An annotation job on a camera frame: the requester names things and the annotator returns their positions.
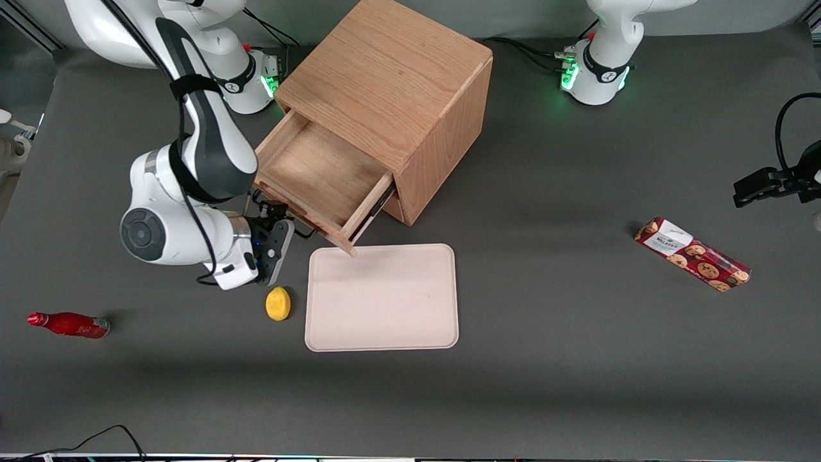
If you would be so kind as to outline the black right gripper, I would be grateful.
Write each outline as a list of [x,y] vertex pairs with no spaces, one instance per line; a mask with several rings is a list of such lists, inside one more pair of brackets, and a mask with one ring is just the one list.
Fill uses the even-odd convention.
[[255,258],[258,276],[255,279],[257,284],[273,284],[273,272],[275,264],[270,257],[269,251],[272,249],[275,238],[273,229],[275,222],[287,219],[289,207],[284,203],[270,203],[269,206],[264,201],[256,201],[257,214],[255,218],[245,216],[250,228],[250,242],[252,254]]

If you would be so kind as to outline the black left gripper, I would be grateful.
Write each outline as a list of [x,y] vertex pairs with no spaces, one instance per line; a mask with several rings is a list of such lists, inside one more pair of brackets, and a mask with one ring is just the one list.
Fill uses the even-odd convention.
[[820,199],[820,144],[807,146],[793,167],[763,167],[733,184],[736,208],[779,195],[797,195],[801,203]]

